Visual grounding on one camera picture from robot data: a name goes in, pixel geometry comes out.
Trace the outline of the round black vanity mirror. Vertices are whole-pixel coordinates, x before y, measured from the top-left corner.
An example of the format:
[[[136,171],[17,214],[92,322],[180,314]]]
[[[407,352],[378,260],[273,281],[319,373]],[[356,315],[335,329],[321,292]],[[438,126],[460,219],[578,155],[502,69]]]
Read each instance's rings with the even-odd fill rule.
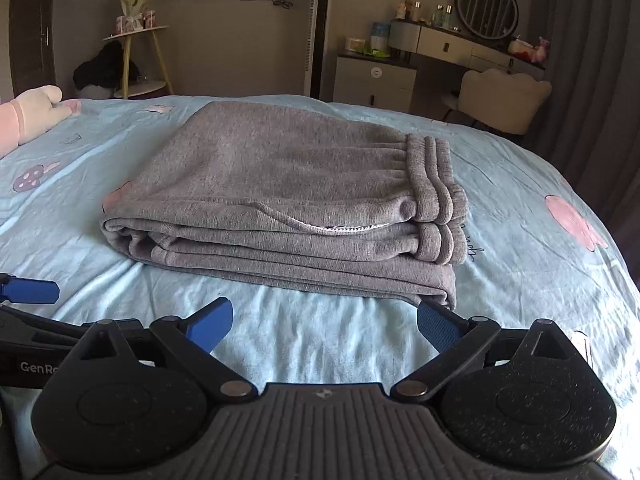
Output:
[[[518,0],[454,0],[454,10],[464,28],[485,41],[503,41],[518,28]]]

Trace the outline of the grey curtain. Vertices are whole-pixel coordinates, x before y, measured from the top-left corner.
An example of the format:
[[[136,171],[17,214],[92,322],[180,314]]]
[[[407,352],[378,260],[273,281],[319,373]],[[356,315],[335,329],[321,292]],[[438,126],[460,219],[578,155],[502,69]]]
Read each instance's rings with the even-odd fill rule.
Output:
[[[639,0],[532,0],[552,95],[526,148],[564,176],[639,275]]]

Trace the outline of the white bedside cabinet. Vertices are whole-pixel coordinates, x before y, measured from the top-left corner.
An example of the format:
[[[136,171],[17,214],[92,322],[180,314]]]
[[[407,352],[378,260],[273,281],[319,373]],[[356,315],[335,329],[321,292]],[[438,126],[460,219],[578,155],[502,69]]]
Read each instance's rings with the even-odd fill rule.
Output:
[[[341,54],[336,60],[333,101],[408,113],[416,69]]]

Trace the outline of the grey sweatpants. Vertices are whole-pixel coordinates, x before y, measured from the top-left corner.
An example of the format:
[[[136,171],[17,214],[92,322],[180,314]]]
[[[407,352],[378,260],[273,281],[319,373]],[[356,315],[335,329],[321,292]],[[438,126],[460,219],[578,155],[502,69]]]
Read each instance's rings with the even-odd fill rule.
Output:
[[[101,229],[168,270],[453,307],[467,214],[444,139],[227,101],[196,112],[110,196]]]

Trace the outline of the black bag on floor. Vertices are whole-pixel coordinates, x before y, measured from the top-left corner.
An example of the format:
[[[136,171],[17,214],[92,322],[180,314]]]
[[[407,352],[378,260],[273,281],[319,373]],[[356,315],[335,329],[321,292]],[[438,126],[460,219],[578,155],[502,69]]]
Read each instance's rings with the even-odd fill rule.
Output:
[[[73,73],[76,96],[81,99],[107,100],[122,88],[124,49],[115,40],[108,42],[91,60],[81,63]]]

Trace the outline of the round wooden side table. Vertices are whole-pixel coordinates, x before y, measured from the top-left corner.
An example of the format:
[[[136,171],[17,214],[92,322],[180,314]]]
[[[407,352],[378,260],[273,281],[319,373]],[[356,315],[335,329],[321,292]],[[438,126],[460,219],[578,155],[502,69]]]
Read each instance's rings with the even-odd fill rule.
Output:
[[[122,44],[124,68],[116,99],[142,99],[150,94],[174,94],[160,38],[167,25],[136,29],[102,39],[104,44],[119,41]]]

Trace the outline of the grey white dressing table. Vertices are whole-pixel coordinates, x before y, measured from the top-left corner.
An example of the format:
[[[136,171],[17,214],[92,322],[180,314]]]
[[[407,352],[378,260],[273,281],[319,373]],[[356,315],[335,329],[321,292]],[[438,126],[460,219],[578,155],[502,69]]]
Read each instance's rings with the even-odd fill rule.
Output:
[[[396,50],[434,58],[449,64],[484,72],[495,68],[509,74],[529,74],[544,79],[544,69],[494,48],[439,28],[401,20],[390,24],[388,45]]]

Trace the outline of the white fluffy chair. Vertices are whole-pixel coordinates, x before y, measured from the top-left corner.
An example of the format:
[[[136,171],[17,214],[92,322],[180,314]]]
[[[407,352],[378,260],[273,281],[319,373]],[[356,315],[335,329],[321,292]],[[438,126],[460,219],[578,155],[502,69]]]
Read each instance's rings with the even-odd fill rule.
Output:
[[[491,68],[468,70],[458,95],[445,93],[440,100],[447,107],[445,122],[451,112],[459,112],[501,133],[524,136],[551,93],[549,81]]]

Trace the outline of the light blue bed sheet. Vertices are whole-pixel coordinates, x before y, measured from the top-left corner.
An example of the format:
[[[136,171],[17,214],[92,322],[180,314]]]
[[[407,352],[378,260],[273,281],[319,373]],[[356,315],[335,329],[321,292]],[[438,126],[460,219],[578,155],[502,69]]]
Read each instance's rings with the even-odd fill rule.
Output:
[[[639,474],[639,291],[612,229],[498,136],[302,96],[80,100],[1,150],[1,269],[30,312],[150,324],[228,298],[216,357],[270,382],[390,386],[435,349],[420,301],[552,318],[611,393],[602,462]]]

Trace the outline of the white tower air conditioner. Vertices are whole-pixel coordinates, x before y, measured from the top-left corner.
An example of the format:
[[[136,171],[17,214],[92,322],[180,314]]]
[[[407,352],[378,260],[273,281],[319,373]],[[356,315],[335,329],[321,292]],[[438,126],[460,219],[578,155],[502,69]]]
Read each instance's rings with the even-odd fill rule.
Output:
[[[323,65],[329,47],[332,0],[309,0],[304,95],[319,99]]]

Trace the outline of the flower bouquet in wrap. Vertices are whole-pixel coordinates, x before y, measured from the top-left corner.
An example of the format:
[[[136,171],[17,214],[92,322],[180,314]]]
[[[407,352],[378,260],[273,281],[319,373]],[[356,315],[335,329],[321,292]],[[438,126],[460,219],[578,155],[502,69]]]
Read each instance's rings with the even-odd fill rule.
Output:
[[[146,6],[149,0],[119,0],[122,13],[116,18],[116,32],[137,32],[149,27]]]

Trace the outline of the dark wooden door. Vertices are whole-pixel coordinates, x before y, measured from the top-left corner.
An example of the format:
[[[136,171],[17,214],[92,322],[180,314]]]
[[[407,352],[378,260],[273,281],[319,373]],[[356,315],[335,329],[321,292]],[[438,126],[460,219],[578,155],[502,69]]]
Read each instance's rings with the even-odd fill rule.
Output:
[[[52,0],[10,0],[9,50],[16,96],[55,83]]]

